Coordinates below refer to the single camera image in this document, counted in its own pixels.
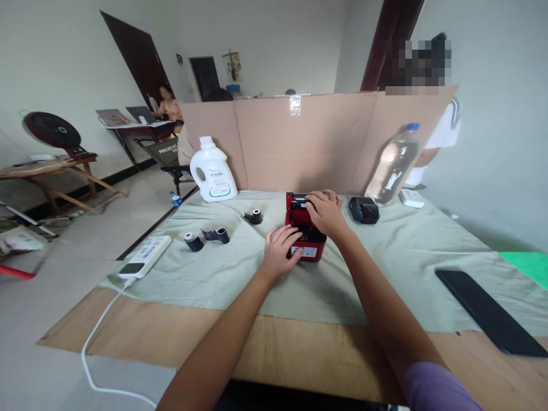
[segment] black smartphone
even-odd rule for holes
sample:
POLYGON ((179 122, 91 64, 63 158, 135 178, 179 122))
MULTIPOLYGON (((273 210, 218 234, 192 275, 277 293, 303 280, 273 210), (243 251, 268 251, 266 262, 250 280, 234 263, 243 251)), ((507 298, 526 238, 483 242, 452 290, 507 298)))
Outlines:
POLYGON ((548 352, 467 273, 436 270, 436 275, 501 351, 529 357, 548 352))

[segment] camping chair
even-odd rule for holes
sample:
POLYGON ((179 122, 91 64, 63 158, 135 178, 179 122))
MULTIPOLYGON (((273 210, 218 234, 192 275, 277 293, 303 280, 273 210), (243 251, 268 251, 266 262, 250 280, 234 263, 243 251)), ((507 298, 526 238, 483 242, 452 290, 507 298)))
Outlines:
POLYGON ((157 143, 153 139, 133 139, 135 143, 141 146, 150 157, 154 159, 159 165, 160 170, 169 173, 173 177, 173 182, 175 183, 175 188, 177 190, 177 195, 181 196, 179 191, 179 179, 183 176, 183 171, 190 173, 190 165, 180 166, 179 158, 177 155, 177 143, 179 139, 177 137, 157 143), (155 144, 149 144, 145 146, 143 142, 153 142, 155 144))

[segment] wooden table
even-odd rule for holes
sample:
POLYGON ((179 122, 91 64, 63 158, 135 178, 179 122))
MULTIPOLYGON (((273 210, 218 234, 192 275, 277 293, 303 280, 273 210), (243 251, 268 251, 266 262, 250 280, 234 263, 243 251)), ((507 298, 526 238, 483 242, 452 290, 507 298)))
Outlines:
POLYGON ((128 158, 131 160, 131 163, 133 163, 137 170, 140 170, 135 157, 133 157, 133 154, 127 145, 129 138, 143 137, 151 138, 157 141, 161 140, 168 137, 173 132, 173 123, 174 122, 172 121, 151 124, 130 123, 125 124, 124 126, 107 127, 107 129, 114 132, 116 137, 118 137, 118 141, 124 148, 128 158))
MULTIPOLYGON (((93 289, 37 342, 80 352, 116 293, 93 289)), ((89 354, 178 368, 222 311, 120 297, 89 354)), ((548 360, 510 356, 482 332, 428 333, 472 396, 488 410, 548 405, 548 360)), ((548 338, 537 338, 548 348, 548 338)), ((258 316, 234 378, 288 388, 404 404, 368 327, 258 316)))
POLYGON ((48 160, 43 162, 36 162, 33 164, 27 164, 20 167, 7 167, 0 170, 0 180, 13 180, 13 179, 23 179, 28 182, 38 186, 42 189, 44 195, 46 196, 47 201, 50 203, 51 213, 53 215, 59 214, 59 207, 55 202, 55 197, 61 197, 62 199, 67 200, 68 202, 77 205, 83 209, 91 211, 93 214, 100 214, 97 210, 97 206, 92 207, 86 203, 82 203, 79 200, 76 200, 60 191, 52 189, 47 181, 44 179, 46 175, 52 174, 63 174, 67 169, 72 169, 79 174, 85 176, 90 185, 90 192, 92 197, 97 197, 97 190, 95 189, 95 183, 103 186, 104 188, 112 191, 112 196, 105 198, 102 203, 112 198, 115 195, 121 195, 122 197, 127 197, 126 194, 118 191, 113 186, 105 183, 104 181, 99 180, 97 177, 93 177, 91 174, 90 163, 97 161, 97 155, 93 155, 87 158, 72 160, 69 156, 64 155, 56 158, 55 160, 48 160))

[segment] small water bottle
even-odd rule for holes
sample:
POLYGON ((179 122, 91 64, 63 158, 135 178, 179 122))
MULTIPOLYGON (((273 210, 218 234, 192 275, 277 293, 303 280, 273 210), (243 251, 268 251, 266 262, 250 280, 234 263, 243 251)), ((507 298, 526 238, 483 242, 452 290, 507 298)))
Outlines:
POLYGON ((173 203, 173 205, 175 207, 178 207, 181 204, 183 204, 183 202, 181 201, 181 197, 179 197, 178 195, 173 194, 173 191, 170 191, 170 194, 171 194, 171 202, 173 203))
POLYGON ((365 196, 371 197, 375 203, 388 204, 397 193, 420 149, 414 135, 418 127, 418 123, 409 123, 407 129, 394 137, 382 151, 375 175, 365 190, 365 196))

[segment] white plastic bottle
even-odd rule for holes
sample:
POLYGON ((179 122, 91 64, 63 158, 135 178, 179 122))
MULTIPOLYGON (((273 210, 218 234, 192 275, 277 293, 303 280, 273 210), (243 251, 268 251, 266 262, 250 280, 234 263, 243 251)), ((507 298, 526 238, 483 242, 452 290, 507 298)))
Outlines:
POLYGON ((208 203, 229 200, 238 195, 227 156, 217 148, 211 136, 200 137, 200 148, 190 161, 190 173, 208 203), (201 169, 205 180, 198 174, 201 169))
POLYGON ((418 127, 418 123, 409 123, 407 129, 394 137, 382 151, 375 175, 365 190, 365 196, 380 206, 394 198, 401 179, 418 155, 420 145, 414 135, 418 127))

